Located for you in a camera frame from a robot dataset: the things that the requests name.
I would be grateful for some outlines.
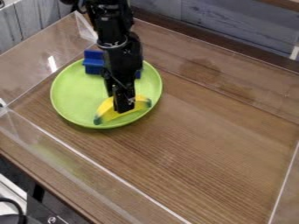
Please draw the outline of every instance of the green plate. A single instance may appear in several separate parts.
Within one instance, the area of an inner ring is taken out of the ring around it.
[[[141,79],[134,81],[134,92],[152,100],[152,107],[94,125],[93,117],[108,94],[104,79],[100,76],[85,74],[81,62],[82,59],[70,64],[52,83],[50,103],[57,113],[69,122],[92,129],[112,129],[134,122],[154,107],[163,93],[163,81],[154,68],[144,62]]]

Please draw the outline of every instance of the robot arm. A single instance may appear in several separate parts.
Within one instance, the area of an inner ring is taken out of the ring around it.
[[[130,32],[133,13],[126,0],[85,0],[85,8],[97,32],[97,46],[104,51],[106,94],[113,96],[114,111],[124,113],[134,108],[136,72],[142,68],[142,47]]]

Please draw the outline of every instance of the black cable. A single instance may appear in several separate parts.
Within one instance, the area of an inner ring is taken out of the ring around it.
[[[14,205],[16,209],[17,209],[17,213],[18,213],[18,222],[17,224],[24,224],[25,223],[25,217],[24,217],[24,211],[20,207],[20,205],[12,200],[12,199],[6,199],[6,198],[0,198],[0,202],[6,202]]]
[[[5,0],[0,0],[0,9],[5,7]]]

